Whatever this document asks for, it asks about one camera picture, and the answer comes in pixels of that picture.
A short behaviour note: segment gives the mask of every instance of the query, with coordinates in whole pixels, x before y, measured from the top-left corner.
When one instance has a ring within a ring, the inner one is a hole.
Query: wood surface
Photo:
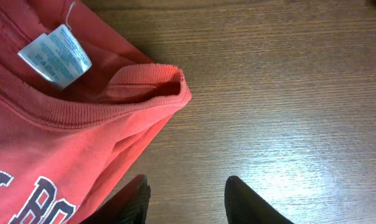
[[[85,0],[193,94],[137,174],[147,223],[227,223],[238,175],[294,223],[376,223],[376,8],[365,0]]]

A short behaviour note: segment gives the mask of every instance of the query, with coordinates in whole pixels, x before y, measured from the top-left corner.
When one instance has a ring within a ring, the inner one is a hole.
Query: wooden table
[[[148,223],[226,223],[238,175],[294,223],[376,223],[376,9],[364,0],[86,0],[192,101],[130,168]]]

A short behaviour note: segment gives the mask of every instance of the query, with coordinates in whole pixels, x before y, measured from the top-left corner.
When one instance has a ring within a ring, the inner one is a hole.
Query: clothing tag
[[[43,78],[61,89],[83,75],[92,65],[65,24],[49,35],[40,35],[18,55]]]

